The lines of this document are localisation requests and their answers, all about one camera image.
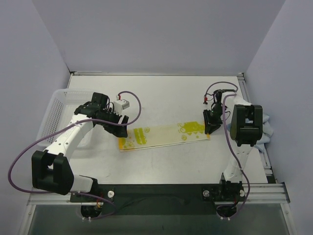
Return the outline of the yellow green patterned towel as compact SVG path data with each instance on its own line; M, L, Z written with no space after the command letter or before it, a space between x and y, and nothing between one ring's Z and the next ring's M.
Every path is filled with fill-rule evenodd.
M126 138L118 139L121 152L206 141L203 122L190 121L164 126L138 127L128 130Z

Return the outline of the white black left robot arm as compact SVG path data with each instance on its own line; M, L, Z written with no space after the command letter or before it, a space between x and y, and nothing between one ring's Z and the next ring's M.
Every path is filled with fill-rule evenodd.
M122 111L129 108L128 101L118 98L109 107L109 97L93 93L91 101L75 109L68 129L44 151L35 151L31 158L32 185L61 195L81 192L92 202L99 195L98 182L92 177L74 174L69 160L85 135L96 125L118 138L127 137L128 116Z

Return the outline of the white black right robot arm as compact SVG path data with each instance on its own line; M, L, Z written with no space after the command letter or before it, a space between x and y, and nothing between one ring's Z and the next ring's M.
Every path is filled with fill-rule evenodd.
M244 169L250 152L263 134L262 106L245 101L235 90L219 89L213 92L213 104L210 110L203 111L203 117L206 134L224 128L231 154L217 185L218 197L226 201L234 193L244 196Z

